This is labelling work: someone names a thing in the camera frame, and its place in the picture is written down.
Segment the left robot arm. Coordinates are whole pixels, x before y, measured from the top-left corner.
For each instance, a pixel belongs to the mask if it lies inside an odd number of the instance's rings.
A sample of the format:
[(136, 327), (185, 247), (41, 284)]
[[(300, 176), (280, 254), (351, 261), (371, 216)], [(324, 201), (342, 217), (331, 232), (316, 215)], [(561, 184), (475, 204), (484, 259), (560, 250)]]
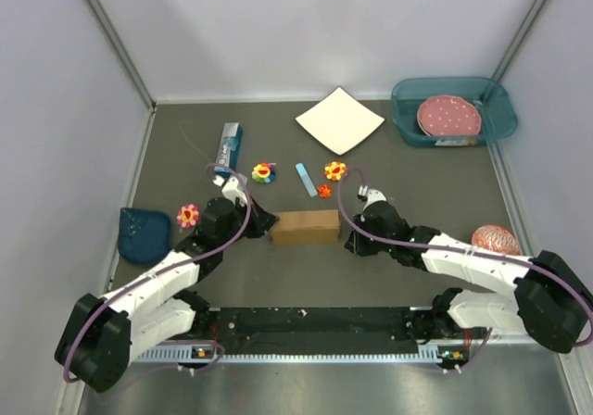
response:
[(210, 316), (189, 287), (221, 264), (227, 247), (243, 237), (264, 236), (278, 220), (255, 200), (242, 205), (212, 199), (195, 229), (155, 267), (105, 295), (82, 296), (55, 352), (64, 381), (82, 381), (103, 393), (152, 347), (182, 333), (204, 335)]

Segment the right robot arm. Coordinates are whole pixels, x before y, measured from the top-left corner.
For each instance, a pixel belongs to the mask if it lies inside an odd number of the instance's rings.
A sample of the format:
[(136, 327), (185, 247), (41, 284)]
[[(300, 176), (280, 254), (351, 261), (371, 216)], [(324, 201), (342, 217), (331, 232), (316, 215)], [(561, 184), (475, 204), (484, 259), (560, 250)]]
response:
[(360, 257), (386, 252), (397, 263), (455, 277), (481, 292), (452, 289), (433, 303), (432, 323), (445, 336), (487, 328), (524, 333), (566, 354), (586, 344), (592, 294), (564, 259), (546, 250), (535, 257), (501, 255), (456, 240), (437, 229), (410, 226), (385, 200), (348, 217), (346, 248)]

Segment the brown cardboard box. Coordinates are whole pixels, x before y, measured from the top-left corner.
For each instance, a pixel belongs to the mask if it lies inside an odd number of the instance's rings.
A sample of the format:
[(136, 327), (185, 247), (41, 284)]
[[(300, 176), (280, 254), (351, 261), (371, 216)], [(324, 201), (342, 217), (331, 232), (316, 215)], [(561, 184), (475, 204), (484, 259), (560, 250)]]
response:
[(270, 229), (275, 245), (336, 244), (341, 233), (337, 209), (284, 211)]

